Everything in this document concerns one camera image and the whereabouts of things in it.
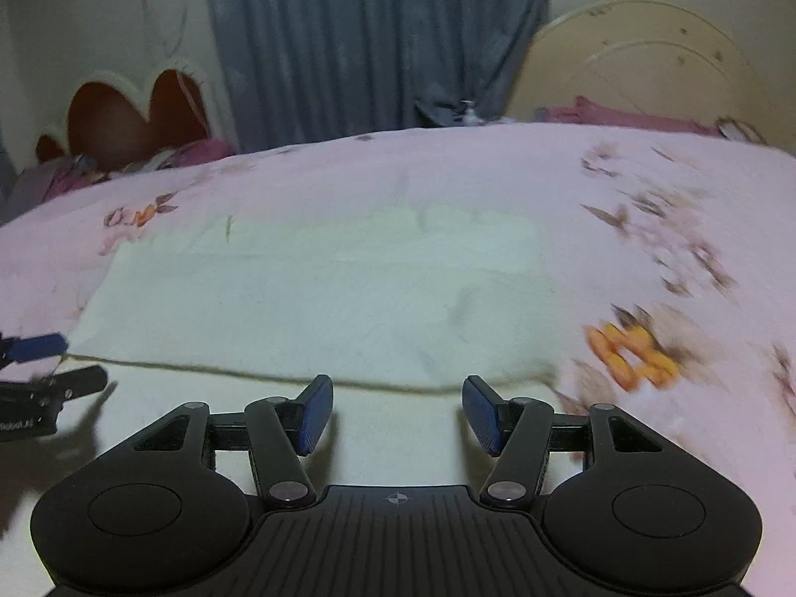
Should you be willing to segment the pale green knit sweater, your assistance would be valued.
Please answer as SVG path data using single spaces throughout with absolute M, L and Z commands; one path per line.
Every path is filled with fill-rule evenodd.
M 222 224 L 123 241 L 1 234 L 1 324 L 66 331 L 73 365 L 112 384 L 63 414 L 54 437 L 1 451 L 1 590 L 46 582 L 32 504 L 171 407 L 216 410 L 294 391 L 318 373 L 336 410 L 309 468 L 319 483 L 477 483 L 486 460 L 456 398 L 478 373 L 546 399 L 602 310 L 567 225 L 449 207 L 393 207 L 316 225 Z

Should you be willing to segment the pink floral bed sheet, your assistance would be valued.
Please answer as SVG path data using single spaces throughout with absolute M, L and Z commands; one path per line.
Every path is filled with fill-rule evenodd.
M 738 484 L 764 536 L 745 585 L 795 590 L 795 161 L 688 133 L 556 124 L 415 129 L 129 175 L 7 225 L 99 255 L 227 222 L 316 225 L 449 207 L 567 225 L 602 310 L 553 384 L 612 403 Z

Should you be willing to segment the red heart-shaped headboard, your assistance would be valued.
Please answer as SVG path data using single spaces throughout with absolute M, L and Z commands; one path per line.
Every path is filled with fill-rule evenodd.
M 39 135 L 35 156 L 46 163 L 83 155 L 112 173 L 166 148 L 220 137 L 220 113 L 205 72 L 171 58 L 155 66 L 143 85 L 112 70 L 84 78 L 61 117 Z

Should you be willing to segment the white bottle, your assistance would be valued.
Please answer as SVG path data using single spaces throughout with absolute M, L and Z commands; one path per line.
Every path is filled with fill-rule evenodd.
M 479 127 L 479 125 L 483 124 L 483 119 L 479 116 L 478 112 L 476 112 L 475 105 L 472 101 L 463 101 L 460 121 L 464 127 Z

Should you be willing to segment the pink pillow by headboard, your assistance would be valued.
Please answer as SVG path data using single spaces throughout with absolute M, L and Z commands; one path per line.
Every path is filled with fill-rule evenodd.
M 669 133 L 693 133 L 699 136 L 720 137 L 765 146 L 765 139 L 752 125 L 731 117 L 719 117 L 712 124 L 703 124 L 692 119 L 657 116 L 644 112 L 626 112 L 597 104 L 584 96 L 576 97 L 571 105 L 544 106 L 533 113 L 537 123 L 559 123 L 595 125 L 595 127 L 622 127 L 645 131 Z

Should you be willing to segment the blue grey curtain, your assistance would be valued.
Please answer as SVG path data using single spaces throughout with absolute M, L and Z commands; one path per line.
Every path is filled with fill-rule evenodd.
M 502 116 L 549 0 L 209 0 L 248 152 Z

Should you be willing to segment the cream round headboard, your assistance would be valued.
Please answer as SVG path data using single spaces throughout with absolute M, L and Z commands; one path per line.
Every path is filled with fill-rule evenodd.
M 734 40 L 690 9 L 607 0 L 566 13 L 534 36 L 506 114 L 529 120 L 578 97 L 622 112 L 703 125 L 728 119 L 771 143 L 776 115 Z

